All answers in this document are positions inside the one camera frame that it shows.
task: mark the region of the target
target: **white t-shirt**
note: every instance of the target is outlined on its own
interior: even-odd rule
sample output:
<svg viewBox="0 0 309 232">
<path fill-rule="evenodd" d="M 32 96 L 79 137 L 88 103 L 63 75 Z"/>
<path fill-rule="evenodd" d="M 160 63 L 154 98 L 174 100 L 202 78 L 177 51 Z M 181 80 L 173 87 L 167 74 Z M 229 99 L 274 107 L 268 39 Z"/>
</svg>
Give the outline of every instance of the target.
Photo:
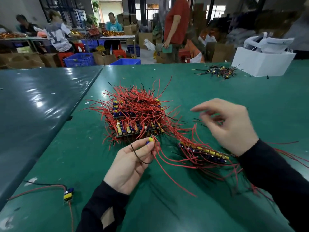
<svg viewBox="0 0 309 232">
<path fill-rule="evenodd" d="M 61 24 L 61 29 L 51 32 L 53 36 L 51 36 L 45 29 L 44 32 L 47 35 L 47 39 L 50 40 L 52 45 L 59 52 L 67 51 L 72 47 L 71 43 L 66 39 L 64 35 L 65 33 L 69 35 L 72 32 L 64 25 L 64 23 Z"/>
</svg>

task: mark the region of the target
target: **green workbench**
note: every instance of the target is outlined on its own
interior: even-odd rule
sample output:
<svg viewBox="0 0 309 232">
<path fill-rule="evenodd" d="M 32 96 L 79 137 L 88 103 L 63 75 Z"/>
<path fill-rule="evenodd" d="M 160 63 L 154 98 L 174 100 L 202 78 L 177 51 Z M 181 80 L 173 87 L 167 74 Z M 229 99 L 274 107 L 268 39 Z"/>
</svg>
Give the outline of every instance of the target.
<svg viewBox="0 0 309 232">
<path fill-rule="evenodd" d="M 280 145 L 295 155 L 309 159 L 307 98 L 309 61 L 293 61 L 284 76 L 256 78 L 241 71 L 235 77 L 197 76 L 191 69 L 205 68 L 203 64 L 105 66 L 84 99 L 101 99 L 102 92 L 113 89 L 108 84 L 122 86 L 152 86 L 161 82 L 162 91 L 171 75 L 172 81 L 162 96 L 171 110 L 178 105 L 182 120 L 192 127 L 198 114 L 189 111 L 194 105 L 218 97 L 242 104 L 249 109 L 254 128 L 262 140 L 273 143 L 299 141 Z M 97 187 L 120 145 L 108 151 L 104 139 L 104 122 L 98 112 L 83 110 L 85 101 L 73 112 L 45 153 L 37 161 L 26 179 L 37 177 L 39 183 L 61 183 L 74 187 L 72 204 L 76 228 L 81 211 Z M 197 127 L 200 138 L 211 147 L 222 151 L 209 130 Z M 177 158 L 176 140 L 161 136 L 162 148 L 169 157 Z M 308 169 L 288 160 L 304 177 Z M 180 185 L 197 195 L 193 197 L 176 186 L 154 161 L 144 173 L 138 188 L 132 193 L 127 215 L 118 231 L 292 231 L 287 220 L 262 195 L 252 192 L 231 194 L 234 178 L 227 182 L 204 179 L 194 169 L 167 165 L 165 170 Z M 22 183 L 15 195 L 39 186 Z M 63 190 L 44 190 L 23 195 L 7 203 L 0 213 L 0 228 L 9 231 L 71 231 L 70 211 L 63 204 Z"/>
</svg>

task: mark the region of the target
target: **red shirt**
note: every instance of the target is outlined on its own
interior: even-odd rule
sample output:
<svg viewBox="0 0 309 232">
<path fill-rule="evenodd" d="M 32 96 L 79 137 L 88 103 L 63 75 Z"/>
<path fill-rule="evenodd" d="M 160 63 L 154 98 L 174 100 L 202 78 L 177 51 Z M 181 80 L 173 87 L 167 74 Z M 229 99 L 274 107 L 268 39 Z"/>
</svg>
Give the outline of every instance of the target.
<svg viewBox="0 0 309 232">
<path fill-rule="evenodd" d="M 165 20 L 164 41 L 166 41 L 168 34 L 171 31 L 174 15 L 180 15 L 181 18 L 180 23 L 178 24 L 177 29 L 171 38 L 171 43 L 181 44 L 184 40 L 184 36 L 186 35 L 190 19 L 190 7 L 187 0 L 176 0 L 173 8 L 170 12 L 168 12 Z"/>
</svg>

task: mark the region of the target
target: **green plant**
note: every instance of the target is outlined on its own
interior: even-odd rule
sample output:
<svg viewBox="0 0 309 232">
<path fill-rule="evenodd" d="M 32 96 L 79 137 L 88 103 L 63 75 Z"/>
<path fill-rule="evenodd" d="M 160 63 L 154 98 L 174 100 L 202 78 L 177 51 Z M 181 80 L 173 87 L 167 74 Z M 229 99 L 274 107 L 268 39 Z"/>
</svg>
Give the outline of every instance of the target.
<svg viewBox="0 0 309 232">
<path fill-rule="evenodd" d="M 98 9 L 100 8 L 98 0 L 92 0 L 93 11 L 98 13 Z"/>
<path fill-rule="evenodd" d="M 98 25 L 98 18 L 95 17 L 94 15 L 87 15 L 87 23 L 90 25 Z"/>
</svg>

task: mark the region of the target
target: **red plastic stool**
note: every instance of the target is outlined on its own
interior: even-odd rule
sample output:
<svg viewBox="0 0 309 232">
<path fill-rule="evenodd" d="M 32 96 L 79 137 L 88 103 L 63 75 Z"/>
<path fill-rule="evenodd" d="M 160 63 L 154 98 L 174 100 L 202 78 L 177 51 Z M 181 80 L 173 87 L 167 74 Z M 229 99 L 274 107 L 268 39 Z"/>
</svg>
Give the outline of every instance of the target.
<svg viewBox="0 0 309 232">
<path fill-rule="evenodd" d="M 79 48 L 82 50 L 83 53 L 86 53 L 85 46 L 83 43 L 74 43 L 75 48 L 80 52 Z"/>
<path fill-rule="evenodd" d="M 121 43 L 119 43 L 118 48 L 121 49 Z M 112 49 L 117 50 L 117 49 L 114 49 L 113 47 L 112 47 Z"/>
<path fill-rule="evenodd" d="M 185 50 L 185 49 L 180 49 L 178 52 L 178 56 L 180 57 L 180 60 L 182 63 L 190 63 L 190 58 L 191 58 L 191 54 L 190 51 Z"/>
<path fill-rule="evenodd" d="M 60 59 L 60 63 L 61 63 L 61 66 L 62 67 L 66 67 L 66 64 L 65 64 L 65 62 L 64 62 L 64 58 L 68 58 L 68 57 L 70 57 L 71 55 L 73 55 L 74 53 L 72 53 L 72 52 L 69 52 L 69 53 L 58 53 L 58 57 L 59 57 L 59 59 Z"/>
<path fill-rule="evenodd" d="M 123 49 L 113 50 L 113 55 L 115 55 L 116 59 L 118 59 L 118 56 L 123 56 L 123 58 L 127 58 L 126 52 Z"/>
</svg>

